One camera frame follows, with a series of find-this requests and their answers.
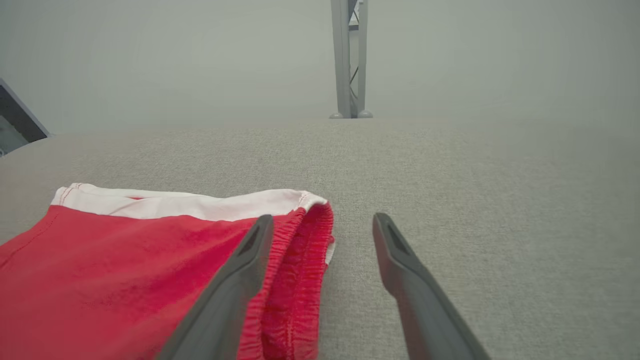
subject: gray upholstered table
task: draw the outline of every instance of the gray upholstered table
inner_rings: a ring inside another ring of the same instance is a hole
[[[386,211],[494,359],[640,357],[640,141],[607,125],[319,120],[58,135],[0,159],[0,238],[72,182],[329,199],[322,359],[402,359],[371,217]]]

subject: metal frame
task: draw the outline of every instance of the metal frame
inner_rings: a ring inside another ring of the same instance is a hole
[[[42,138],[51,137],[51,134],[42,125],[40,121],[33,115],[27,106],[20,100],[18,95],[11,90],[9,85],[0,78],[0,87],[4,88],[9,97],[18,105],[18,107],[29,117],[33,124],[16,123],[15,119],[7,119],[7,121],[20,133],[28,142],[34,142]]]
[[[333,54],[335,57],[335,90],[338,97],[338,112],[342,117],[351,117],[348,11],[347,0],[331,0]]]
[[[358,117],[372,117],[365,109],[366,81],[367,81],[367,23],[369,22],[369,0],[360,4],[358,24]]]

